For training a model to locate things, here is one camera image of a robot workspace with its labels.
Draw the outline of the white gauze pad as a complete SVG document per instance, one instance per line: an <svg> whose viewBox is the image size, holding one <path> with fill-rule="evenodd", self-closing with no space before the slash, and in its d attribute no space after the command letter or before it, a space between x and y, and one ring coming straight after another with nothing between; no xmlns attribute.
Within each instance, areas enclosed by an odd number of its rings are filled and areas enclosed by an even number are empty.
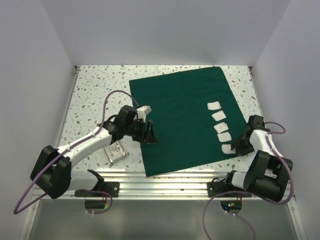
<svg viewBox="0 0 320 240"><path fill-rule="evenodd" d="M221 145L221 150L224 154L231 155L235 154L236 150L232 148L230 144L222 144Z"/></svg>
<svg viewBox="0 0 320 240"><path fill-rule="evenodd" d="M229 130L229 127L228 125L225 123L225 122L220 122L216 125L213 126L213 128L215 129L215 131L220 134L220 133L223 133L223 132L226 132Z"/></svg>
<svg viewBox="0 0 320 240"><path fill-rule="evenodd" d="M226 115L223 110L215 112L211 116L216 122L219 122L219 121L224 120L226 118Z"/></svg>
<svg viewBox="0 0 320 240"><path fill-rule="evenodd" d="M218 137L218 140L221 142L221 143L225 143L225 142L229 142L232 140L232 137L230 135L229 132L222 132L222 133L218 133L217 134L217 137Z"/></svg>
<svg viewBox="0 0 320 240"><path fill-rule="evenodd" d="M207 103L207 109L210 111L216 111L221 109L221 104L219 101Z"/></svg>

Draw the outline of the steel instrument tray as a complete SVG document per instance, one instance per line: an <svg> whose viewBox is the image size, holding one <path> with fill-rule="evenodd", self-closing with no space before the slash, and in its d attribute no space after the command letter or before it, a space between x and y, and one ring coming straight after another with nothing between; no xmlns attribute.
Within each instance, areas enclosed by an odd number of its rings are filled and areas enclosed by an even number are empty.
<svg viewBox="0 0 320 240"><path fill-rule="evenodd" d="M103 150L111 164L115 164L127 156L125 149L119 140L104 147Z"/></svg>

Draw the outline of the green surgical cloth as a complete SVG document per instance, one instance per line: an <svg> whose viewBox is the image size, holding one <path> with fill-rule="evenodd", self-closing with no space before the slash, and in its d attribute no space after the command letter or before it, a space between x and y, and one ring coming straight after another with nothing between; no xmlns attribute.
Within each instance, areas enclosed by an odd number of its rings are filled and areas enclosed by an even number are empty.
<svg viewBox="0 0 320 240"><path fill-rule="evenodd" d="M230 136L239 137L246 124L220 67L198 68L131 80L131 95L150 106L156 144L142 144L148 177L229 159L223 153L209 103L219 102Z"/></svg>

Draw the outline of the white suture packet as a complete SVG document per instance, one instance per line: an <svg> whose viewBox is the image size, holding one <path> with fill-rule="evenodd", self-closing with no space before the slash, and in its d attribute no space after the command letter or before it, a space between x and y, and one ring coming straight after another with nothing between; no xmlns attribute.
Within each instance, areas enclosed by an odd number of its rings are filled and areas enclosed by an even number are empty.
<svg viewBox="0 0 320 240"><path fill-rule="evenodd" d="M118 158L123 155L124 150L119 142L115 142L104 148L106 154L111 158Z"/></svg>

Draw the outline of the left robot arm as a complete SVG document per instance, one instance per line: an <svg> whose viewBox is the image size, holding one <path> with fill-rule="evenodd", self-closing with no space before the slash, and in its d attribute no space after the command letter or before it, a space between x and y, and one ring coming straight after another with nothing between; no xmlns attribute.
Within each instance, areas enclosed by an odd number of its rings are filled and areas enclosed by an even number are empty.
<svg viewBox="0 0 320 240"><path fill-rule="evenodd" d="M91 169L73 171L73 168L92 153L126 136L139 143L157 143L153 122L147 120L151 111L148 105L139 108L125 105L117 115L77 141L57 148L51 145L44 147L30 179L52 199L68 191L86 192L95 197L101 195L106 189L101 175Z"/></svg>

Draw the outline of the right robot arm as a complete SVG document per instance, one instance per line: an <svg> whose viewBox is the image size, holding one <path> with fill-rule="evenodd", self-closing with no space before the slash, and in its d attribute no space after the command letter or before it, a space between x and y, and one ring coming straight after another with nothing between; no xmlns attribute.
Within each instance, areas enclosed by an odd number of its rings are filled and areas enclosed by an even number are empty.
<svg viewBox="0 0 320 240"><path fill-rule="evenodd" d="M238 156L249 153L255 156L246 173L232 170L226 175L222 189L227 196L235 196L243 190L276 204L286 204L293 196L290 190L283 200L292 177L293 162L277 150L272 134L262 116L249 117L244 132L231 142L230 149Z"/></svg>

